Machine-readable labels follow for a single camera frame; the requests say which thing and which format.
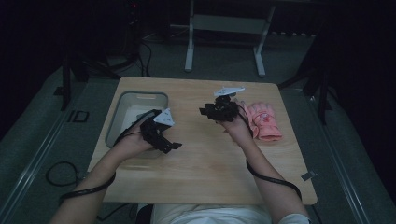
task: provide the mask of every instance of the wooden table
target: wooden table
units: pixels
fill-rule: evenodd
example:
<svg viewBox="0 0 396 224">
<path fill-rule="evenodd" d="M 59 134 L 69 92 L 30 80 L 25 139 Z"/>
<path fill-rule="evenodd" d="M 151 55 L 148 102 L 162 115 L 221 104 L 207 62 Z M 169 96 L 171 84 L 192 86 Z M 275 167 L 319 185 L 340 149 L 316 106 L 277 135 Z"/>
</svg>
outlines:
<svg viewBox="0 0 396 224">
<path fill-rule="evenodd" d="M 307 173 L 301 150 L 291 127 L 279 90 L 274 84 L 171 78 L 124 77 L 116 90 L 93 153 L 89 170 L 109 150 L 105 139 L 120 95 L 126 91 L 161 91 L 169 97 L 175 126 L 163 135 L 183 146 L 155 159 L 133 158 L 124 162 L 108 188 L 105 202 L 119 203 L 218 203 L 258 204 L 262 198 L 246 167 L 246 158 L 223 132 L 223 128 L 199 112 L 213 103 L 214 91 L 222 87 L 245 87 L 236 98 L 247 104 L 263 101 L 276 111 L 283 139 L 257 144 L 288 180 L 303 194 L 304 204 L 317 196 Z"/>
</svg>

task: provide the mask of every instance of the metal leg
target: metal leg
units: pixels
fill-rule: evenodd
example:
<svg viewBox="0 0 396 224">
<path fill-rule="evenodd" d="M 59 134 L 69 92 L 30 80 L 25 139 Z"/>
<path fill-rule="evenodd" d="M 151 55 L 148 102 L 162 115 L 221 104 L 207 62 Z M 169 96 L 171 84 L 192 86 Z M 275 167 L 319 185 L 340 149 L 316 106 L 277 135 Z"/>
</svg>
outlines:
<svg viewBox="0 0 396 224">
<path fill-rule="evenodd" d="M 253 48 L 254 58 L 256 59 L 256 66 L 259 77 L 265 76 L 265 69 L 264 69 L 264 65 L 262 64 L 262 47 L 264 45 L 265 38 L 268 35 L 268 29 L 270 28 L 271 19 L 273 18 L 274 11 L 275 11 L 275 7 L 271 7 L 267 17 L 267 21 L 262 27 L 260 43 L 259 45 Z"/>
<path fill-rule="evenodd" d="M 184 66 L 184 71 L 186 72 L 192 70 L 192 60 L 194 56 L 194 0 L 191 0 L 190 4 L 189 45 L 187 46 L 186 65 Z"/>
</svg>

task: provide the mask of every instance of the black cable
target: black cable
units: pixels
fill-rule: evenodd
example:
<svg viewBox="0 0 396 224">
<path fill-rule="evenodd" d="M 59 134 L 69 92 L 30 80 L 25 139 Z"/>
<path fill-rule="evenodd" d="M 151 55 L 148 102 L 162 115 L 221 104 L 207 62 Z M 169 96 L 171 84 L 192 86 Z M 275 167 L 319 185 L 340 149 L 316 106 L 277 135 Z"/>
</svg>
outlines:
<svg viewBox="0 0 396 224">
<path fill-rule="evenodd" d="M 149 55 L 148 55 L 148 63 L 146 64 L 146 77 L 151 77 L 151 75 L 149 74 L 149 63 L 151 61 L 151 54 L 152 54 L 151 48 L 143 41 L 142 41 L 142 45 L 148 48 Z"/>
<path fill-rule="evenodd" d="M 317 218 L 318 218 L 318 222 L 319 222 L 320 224 L 322 224 L 322 221 L 321 221 L 321 218 L 320 218 L 320 216 L 319 216 L 319 213 L 318 213 L 317 209 L 315 208 L 315 206 L 314 206 L 313 204 L 311 205 L 311 207 L 312 207 L 312 209 L 314 210 L 314 213 L 315 213 L 315 215 L 316 215 Z"/>
<path fill-rule="evenodd" d="M 142 57 L 140 57 L 140 54 L 137 56 L 137 59 L 139 60 L 140 64 L 142 65 L 142 68 L 140 69 L 142 71 L 142 77 L 145 76 L 145 65 L 143 65 L 143 60 Z"/>
<path fill-rule="evenodd" d="M 59 183 L 55 183 L 54 181 L 52 181 L 51 179 L 50 179 L 50 173 L 51 173 L 51 171 L 56 167 L 56 166 L 58 166 L 58 165 L 61 165 L 61 164 L 67 164 L 67 165 L 70 165 L 72 168 L 73 168 L 73 170 L 74 170 L 74 176 L 75 176 L 75 181 L 73 181 L 73 182 L 69 182 L 69 183 L 64 183 L 64 184 L 59 184 Z M 107 181 L 106 182 L 106 184 L 108 184 L 108 182 L 112 182 L 112 181 L 114 181 L 114 178 L 115 178 L 115 174 L 112 176 L 112 178 L 109 180 L 109 181 Z M 53 185 L 53 186 L 56 186 L 56 187 L 66 187 L 66 186 L 71 186 L 71 185 L 75 185 L 75 186 L 77 186 L 78 184 L 79 184 L 79 180 L 80 180 L 80 178 L 78 178 L 78 169 L 77 169 L 77 167 L 72 163 L 72 162 L 69 162 L 69 161 L 59 161 L 59 162 L 56 162 L 55 164 L 53 164 L 49 169 L 48 169 L 48 171 L 46 172 L 46 180 L 51 184 L 51 185 Z M 119 207 L 117 207 L 116 209 L 114 209 L 112 212 L 110 212 L 107 216 L 105 216 L 105 217 L 99 217 L 99 216 L 96 216 L 96 218 L 99 220 L 99 221 L 105 221 L 106 219 L 108 219 L 109 217 L 111 217 L 115 212 L 117 212 L 118 210 L 120 210 L 122 207 L 124 207 L 124 206 L 126 206 L 126 205 L 128 205 L 128 203 L 125 203 L 125 204 L 123 204 L 123 205 L 121 205 L 121 206 L 119 206 Z"/>
<path fill-rule="evenodd" d="M 290 187 L 292 189 L 294 189 L 297 193 L 297 195 L 299 196 L 300 200 L 303 199 L 300 190 L 297 188 L 297 186 L 291 184 L 290 182 L 286 181 L 286 180 L 281 180 L 281 179 L 276 179 L 276 178 L 272 178 L 269 176 L 265 176 L 265 175 L 260 175 L 259 173 L 257 173 L 255 170 L 253 170 L 253 168 L 250 166 L 250 164 L 247 161 L 247 169 L 250 171 L 251 174 L 253 174 L 254 176 L 256 176 L 257 178 L 261 179 L 261 180 L 265 180 L 265 181 L 269 181 L 275 184 L 280 184 L 280 185 L 284 185 L 287 187 Z"/>
<path fill-rule="evenodd" d="M 119 207 L 117 207 L 116 209 L 114 209 L 112 212 L 110 212 L 107 216 L 105 217 L 99 217 L 96 216 L 96 219 L 98 219 L 99 221 L 106 221 L 106 219 L 108 219 L 109 217 L 111 217 L 114 213 L 116 213 L 117 211 L 119 211 L 121 208 L 125 207 L 129 205 L 128 203 L 124 203 L 122 205 L 120 205 Z"/>
<path fill-rule="evenodd" d="M 248 115 L 248 113 L 245 111 L 245 108 L 242 107 L 241 105 L 238 105 L 244 112 L 246 115 Z M 241 119 L 245 122 L 245 124 L 247 125 L 248 131 L 250 132 L 251 137 L 253 137 L 253 131 L 251 131 L 250 129 L 250 125 L 248 124 L 247 119 L 241 115 L 241 113 L 238 112 L 239 117 L 241 117 Z"/>
<path fill-rule="evenodd" d="M 68 165 L 70 165 L 70 166 L 73 168 L 73 170 L 74 170 L 74 172 L 75 172 L 75 181 L 69 182 L 69 183 L 65 183 L 65 184 L 58 184 L 58 183 L 53 182 L 53 181 L 50 179 L 50 172 L 52 171 L 52 169 L 54 169 L 56 166 L 61 165 L 61 164 L 68 164 Z M 77 186 L 78 183 L 79 183 L 78 170 L 77 170 L 76 166 L 75 166 L 73 163 L 69 162 L 69 161 L 59 161 L 59 162 L 56 162 L 55 164 L 53 164 L 53 165 L 48 169 L 48 171 L 46 172 L 46 180 L 47 180 L 51 185 L 56 186 L 56 187 L 66 187 L 66 186 L 71 186 L 71 185 Z"/>
<path fill-rule="evenodd" d="M 61 198 L 60 198 L 61 203 L 65 199 L 75 198 L 75 197 L 79 197 L 79 196 L 83 196 L 83 195 L 87 195 L 87 194 L 92 194 L 92 193 L 101 191 L 103 189 L 106 189 L 108 186 L 110 186 L 113 183 L 115 178 L 116 178 L 116 173 L 114 173 L 114 175 L 111 176 L 111 178 L 109 180 L 107 180 L 107 182 L 105 184 L 103 184 L 99 187 L 95 187 L 95 188 L 91 188 L 91 189 L 82 189 L 82 190 L 77 190 L 77 191 L 72 191 L 72 192 L 66 193 L 61 196 Z"/>
</svg>

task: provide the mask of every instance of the wire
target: wire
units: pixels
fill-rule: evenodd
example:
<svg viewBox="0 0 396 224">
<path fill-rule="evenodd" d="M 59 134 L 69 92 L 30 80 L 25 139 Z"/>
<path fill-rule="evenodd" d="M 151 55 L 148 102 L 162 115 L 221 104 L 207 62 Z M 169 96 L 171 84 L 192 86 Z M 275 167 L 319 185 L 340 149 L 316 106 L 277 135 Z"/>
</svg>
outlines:
<svg viewBox="0 0 396 224">
<path fill-rule="evenodd" d="M 54 181 L 52 181 L 51 179 L 50 179 L 50 174 L 51 174 L 51 171 L 55 168 L 55 167 L 57 167 L 57 166 L 59 166 L 59 165 L 63 165 L 63 164 L 66 164 L 66 165 L 69 165 L 69 166 L 71 166 L 72 167 L 72 169 L 73 169 L 73 171 L 74 171 L 74 177 L 75 177 L 75 181 L 73 181 L 73 182 L 69 182 L 69 183 L 55 183 Z M 70 162 L 70 161 L 59 161 L 59 162 L 56 162 L 55 164 L 53 164 L 49 169 L 48 169 L 48 171 L 46 172 L 46 180 L 51 184 L 51 185 L 53 185 L 53 186 L 56 186 L 56 187 L 66 187 L 66 186 L 71 186 L 71 185 L 75 185 L 75 186 L 77 186 L 78 184 L 79 184 L 79 180 L 81 180 L 82 178 L 79 178 L 78 177 L 78 169 L 77 169 L 77 167 L 76 167 L 76 165 L 74 165 L 72 162 Z M 106 219 L 108 219 L 109 217 L 111 217 L 114 213 L 116 213 L 117 211 L 119 211 L 121 208 L 123 208 L 124 206 L 126 206 L 126 205 L 128 205 L 128 203 L 125 203 L 125 204 L 123 204 L 123 205 L 121 205 L 121 206 L 119 206 L 119 207 L 117 207 L 116 209 L 114 209 L 112 212 L 110 212 L 108 215 L 106 215 L 105 217 L 99 217 L 99 216 L 96 216 L 96 218 L 99 220 L 99 221 L 105 221 Z"/>
<path fill-rule="evenodd" d="M 59 183 L 53 182 L 53 181 L 50 179 L 50 172 L 52 171 L 52 169 L 54 169 L 56 166 L 61 165 L 61 164 L 67 164 L 67 165 L 70 165 L 70 166 L 73 168 L 73 170 L 74 170 L 74 172 L 75 172 L 75 174 L 74 174 L 75 181 L 69 182 L 69 183 L 64 183 L 64 184 L 59 184 Z M 55 164 L 53 164 L 53 165 L 48 169 L 48 171 L 46 172 L 46 180 L 47 180 L 51 185 L 56 186 L 56 187 L 66 187 L 66 186 L 71 186 L 71 185 L 77 186 L 78 183 L 79 183 L 78 170 L 77 170 L 76 166 L 75 166 L 73 163 L 69 162 L 69 161 L 59 161 L 59 162 L 56 162 Z"/>
<path fill-rule="evenodd" d="M 113 210 L 112 212 L 110 212 L 109 214 L 107 214 L 107 216 L 105 216 L 105 217 L 96 216 L 96 219 L 98 219 L 99 221 L 105 221 L 106 219 L 108 219 L 109 217 L 111 217 L 114 213 L 116 213 L 116 212 L 119 211 L 121 208 L 123 208 L 123 207 L 125 207 L 125 206 L 127 206 L 127 205 L 129 205 L 129 204 L 128 204 L 128 203 L 124 203 L 124 204 L 118 206 L 116 209 L 114 209 L 114 210 Z"/>
<path fill-rule="evenodd" d="M 265 176 L 265 175 L 260 175 L 259 173 L 257 173 L 255 170 L 253 170 L 253 167 L 250 166 L 250 164 L 248 163 L 247 160 L 247 169 L 250 171 L 251 174 L 253 174 L 254 176 L 256 176 L 257 178 L 261 179 L 261 180 L 265 180 L 265 181 L 269 181 L 275 184 L 280 184 L 280 185 L 284 185 L 287 187 L 290 187 L 292 189 L 294 189 L 297 193 L 297 195 L 299 196 L 300 199 L 302 199 L 302 195 L 300 190 L 297 188 L 297 186 L 291 184 L 290 182 L 286 181 L 286 180 L 281 180 L 281 179 L 276 179 L 276 178 L 272 178 L 269 176 Z"/>
<path fill-rule="evenodd" d="M 311 206 L 312 206 L 312 209 L 314 210 L 315 215 L 316 215 L 317 218 L 318 218 L 318 222 L 321 224 L 322 221 L 321 221 L 321 218 L 320 218 L 320 216 L 319 216 L 319 213 L 318 213 L 317 209 L 315 208 L 315 206 L 314 206 L 313 204 L 312 204 Z"/>
<path fill-rule="evenodd" d="M 146 77 L 151 77 L 151 75 L 149 74 L 149 63 L 151 61 L 151 48 L 149 47 L 149 45 L 147 45 L 145 42 L 142 41 L 142 45 L 145 46 L 148 49 L 149 55 L 148 55 L 148 62 L 146 64 Z"/>
</svg>

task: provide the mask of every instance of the metal stand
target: metal stand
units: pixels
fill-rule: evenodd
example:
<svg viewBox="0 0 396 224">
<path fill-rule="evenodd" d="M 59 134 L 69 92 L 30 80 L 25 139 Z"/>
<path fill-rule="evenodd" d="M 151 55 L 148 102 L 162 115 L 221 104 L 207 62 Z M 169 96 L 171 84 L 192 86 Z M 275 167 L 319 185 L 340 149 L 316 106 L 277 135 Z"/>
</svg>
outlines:
<svg viewBox="0 0 396 224">
<path fill-rule="evenodd" d="M 211 30 L 223 32 L 236 32 L 261 35 L 260 43 L 253 48 L 259 77 L 265 76 L 265 69 L 262 63 L 262 47 L 268 34 L 268 29 L 274 15 L 275 6 L 271 6 L 267 19 L 247 19 L 235 17 L 209 16 L 194 14 L 194 0 L 191 0 L 190 25 L 189 25 L 189 45 L 187 47 L 186 72 L 192 71 L 192 60 L 194 54 L 194 29 Z"/>
</svg>

